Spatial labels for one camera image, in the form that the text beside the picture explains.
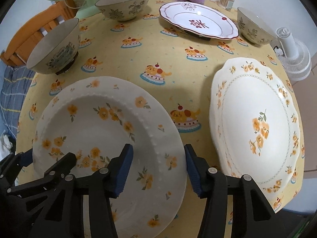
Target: table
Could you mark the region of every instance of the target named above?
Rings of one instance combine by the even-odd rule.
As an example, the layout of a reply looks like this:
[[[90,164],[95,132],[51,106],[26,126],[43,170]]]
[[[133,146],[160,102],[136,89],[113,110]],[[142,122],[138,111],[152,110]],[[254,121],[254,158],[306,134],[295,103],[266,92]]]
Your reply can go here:
[[[17,153],[27,151],[32,147],[36,124],[43,110],[57,92],[81,79],[92,76],[113,76],[142,87],[154,96],[168,112],[176,110],[178,104],[188,110],[200,111],[198,121],[201,128],[194,132],[181,133],[180,136],[183,144],[192,144],[198,156],[204,157],[210,166],[218,167],[218,157],[212,144],[208,124],[210,88],[215,72],[230,58],[248,57],[270,67],[285,86],[289,80],[270,45],[256,47],[249,43],[245,44],[239,39],[226,40],[226,45],[233,53],[231,54],[218,46],[221,45],[218,42],[222,42],[222,40],[205,40],[176,30],[159,17],[160,6],[164,2],[170,1],[149,0],[148,6],[136,19],[123,24],[114,20],[104,20],[102,14],[82,20],[80,29],[83,48],[79,50],[79,55],[70,70],[58,76],[55,74],[36,74],[34,76],[20,115]],[[219,10],[236,22],[237,11],[235,9],[228,12],[210,0],[206,0],[205,5]],[[138,46],[122,49],[121,46],[125,39],[136,39]],[[205,50],[208,60],[187,59],[185,51],[187,48],[197,49],[200,52]],[[148,65],[155,66],[156,64],[162,69],[164,85],[155,85],[140,77]],[[270,204],[273,205],[280,199],[282,205],[279,210],[299,192],[304,173],[305,150],[302,122],[294,93],[291,93],[291,96],[299,116],[302,154],[296,164],[296,182],[294,184],[289,182],[279,198],[270,201]],[[19,183],[34,180],[33,174],[32,164],[23,168],[18,176]],[[197,237],[204,207],[205,200],[197,197],[188,180],[184,201],[177,216],[158,237]],[[229,196],[226,238],[231,235],[231,224],[232,197]]]

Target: round plate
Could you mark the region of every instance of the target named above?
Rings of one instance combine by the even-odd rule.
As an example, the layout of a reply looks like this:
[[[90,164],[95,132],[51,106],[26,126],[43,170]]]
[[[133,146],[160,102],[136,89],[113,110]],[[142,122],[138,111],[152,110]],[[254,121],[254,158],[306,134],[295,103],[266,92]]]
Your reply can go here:
[[[91,77],[63,89],[37,124],[34,169],[43,176],[73,152],[77,166],[71,173],[91,175],[126,143],[133,145],[133,162],[123,193],[111,200],[118,236],[155,237],[182,203],[186,161],[169,114],[142,88],[118,78]]]
[[[291,95],[255,59],[228,60],[212,81],[210,131],[226,175],[249,174],[267,199],[291,179],[300,129]]]
[[[236,25],[215,9],[189,2],[171,2],[161,6],[160,15],[173,25],[199,36],[234,39],[238,37]]]

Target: metal screw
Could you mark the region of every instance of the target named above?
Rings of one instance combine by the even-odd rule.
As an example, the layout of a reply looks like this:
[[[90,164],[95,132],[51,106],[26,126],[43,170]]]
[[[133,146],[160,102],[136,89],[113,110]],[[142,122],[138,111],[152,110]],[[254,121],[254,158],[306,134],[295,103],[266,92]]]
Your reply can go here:
[[[71,181],[73,179],[73,176],[72,175],[67,175],[65,177],[65,181]]]
[[[106,174],[106,173],[109,172],[109,169],[106,168],[106,167],[103,167],[103,168],[99,169],[99,172],[100,172],[101,174]]]
[[[217,173],[217,169],[214,168],[214,167],[210,167],[210,168],[208,168],[208,172],[211,173],[211,174],[216,174]]]
[[[243,179],[245,179],[246,181],[251,181],[252,177],[250,175],[244,175]]]

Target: wooden chair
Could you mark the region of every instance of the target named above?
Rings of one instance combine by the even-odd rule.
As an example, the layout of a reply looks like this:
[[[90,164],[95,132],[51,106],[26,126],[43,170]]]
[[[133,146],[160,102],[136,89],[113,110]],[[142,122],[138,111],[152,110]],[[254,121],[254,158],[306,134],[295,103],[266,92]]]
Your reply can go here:
[[[69,6],[75,7],[73,0],[66,2]],[[1,60],[9,66],[25,65],[35,46],[44,37],[40,28],[50,32],[59,24],[57,17],[61,16],[64,20],[69,20],[75,17],[76,12],[76,9],[70,9],[64,1],[60,1],[35,15],[13,36],[7,50],[1,53]]]

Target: oval plate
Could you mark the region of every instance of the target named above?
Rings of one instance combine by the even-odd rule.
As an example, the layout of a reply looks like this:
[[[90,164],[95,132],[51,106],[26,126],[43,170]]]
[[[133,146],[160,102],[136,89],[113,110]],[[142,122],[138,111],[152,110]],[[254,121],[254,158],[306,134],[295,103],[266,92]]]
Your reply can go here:
[[[275,198],[300,153],[298,115],[282,81],[255,59],[229,59],[213,78],[209,118],[222,171],[251,175]]]
[[[217,39],[234,39],[239,36],[232,20],[202,4],[171,2],[161,6],[159,12],[171,24],[199,36]]]
[[[37,124],[34,169],[43,176],[73,152],[77,166],[71,173],[91,175],[126,143],[133,145],[133,162],[123,193],[110,199],[118,236],[156,237],[182,203],[186,161],[169,114],[142,88],[114,77],[91,77],[63,89]]]

